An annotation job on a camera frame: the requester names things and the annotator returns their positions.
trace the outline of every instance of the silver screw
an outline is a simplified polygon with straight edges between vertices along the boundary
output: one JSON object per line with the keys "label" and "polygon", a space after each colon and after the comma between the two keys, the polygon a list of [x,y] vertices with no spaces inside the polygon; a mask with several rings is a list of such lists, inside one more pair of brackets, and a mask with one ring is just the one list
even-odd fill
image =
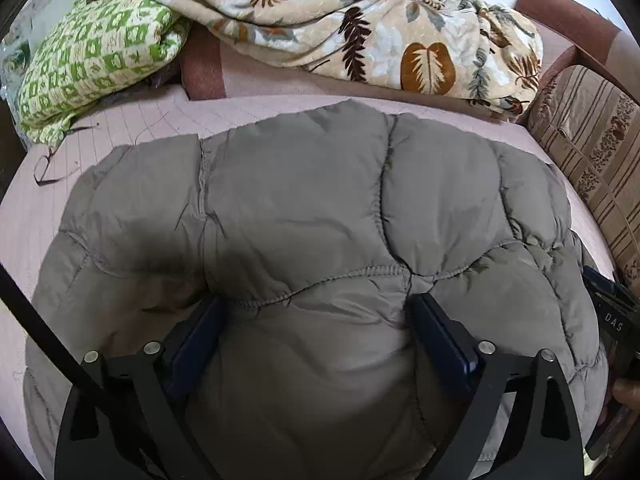
{"label": "silver screw", "polygon": [[100,357],[98,355],[98,352],[96,352],[95,350],[91,350],[91,351],[87,352],[86,354],[84,354],[84,362],[86,362],[86,363],[95,363],[98,360],[98,357]]}
{"label": "silver screw", "polygon": [[491,341],[481,341],[478,343],[478,350],[483,354],[491,355],[495,352],[495,345]]}
{"label": "silver screw", "polygon": [[158,341],[151,341],[145,345],[143,351],[147,355],[157,354],[160,351],[160,343]]}
{"label": "silver screw", "polygon": [[550,363],[552,363],[553,361],[556,360],[556,354],[554,354],[551,350],[549,350],[548,348],[544,348],[540,351],[540,355],[542,356],[542,358],[545,361],[549,361]]}

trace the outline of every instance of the striped cushion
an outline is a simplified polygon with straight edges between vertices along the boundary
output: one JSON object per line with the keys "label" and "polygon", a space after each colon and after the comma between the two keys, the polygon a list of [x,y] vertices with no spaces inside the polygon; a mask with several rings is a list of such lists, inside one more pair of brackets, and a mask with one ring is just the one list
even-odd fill
{"label": "striped cushion", "polygon": [[587,204],[640,294],[638,105],[595,72],[572,66],[540,92],[529,130]]}

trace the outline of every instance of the leaf-patterned fleece blanket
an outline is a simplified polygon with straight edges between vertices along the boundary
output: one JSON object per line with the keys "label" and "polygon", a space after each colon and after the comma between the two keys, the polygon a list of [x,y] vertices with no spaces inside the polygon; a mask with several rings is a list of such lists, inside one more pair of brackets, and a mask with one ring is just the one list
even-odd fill
{"label": "leaf-patterned fleece blanket", "polygon": [[157,1],[273,66],[447,95],[514,116],[538,90],[535,26],[480,0]]}

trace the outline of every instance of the green checkered pillow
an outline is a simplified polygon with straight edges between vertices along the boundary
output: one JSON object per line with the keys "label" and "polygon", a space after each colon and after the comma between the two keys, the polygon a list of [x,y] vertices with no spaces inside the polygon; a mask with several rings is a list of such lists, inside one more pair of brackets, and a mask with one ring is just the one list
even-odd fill
{"label": "green checkered pillow", "polygon": [[191,22],[153,0],[76,0],[40,45],[20,93],[20,125],[55,146],[97,99],[171,62]]}

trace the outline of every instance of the mattress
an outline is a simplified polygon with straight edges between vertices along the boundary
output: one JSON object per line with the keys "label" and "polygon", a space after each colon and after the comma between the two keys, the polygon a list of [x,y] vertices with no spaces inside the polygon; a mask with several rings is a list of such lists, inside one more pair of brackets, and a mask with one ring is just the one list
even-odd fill
{"label": "mattress", "polygon": [[[96,110],[74,125],[84,129],[68,136],[54,156],[46,179],[60,178],[55,184],[36,185],[34,167],[47,149],[43,145],[30,149],[0,203],[0,261],[30,298],[38,281],[40,264],[58,229],[72,187],[84,170],[102,160],[115,146],[183,134],[209,137],[280,113],[309,110],[346,99],[350,98],[278,95],[194,102],[188,100],[182,86],[170,85],[139,93],[135,98],[113,107]],[[420,118],[449,123],[461,130],[533,153],[543,162],[552,164],[528,131],[517,124],[492,123],[464,114],[395,101],[355,99],[388,114],[408,112]],[[598,270],[611,277],[614,265],[599,228],[566,180],[565,187],[571,203],[572,229],[591,253]],[[9,311],[0,308],[0,354],[3,357],[0,364],[0,416],[27,458],[37,467],[22,399],[25,340],[24,331]]]}

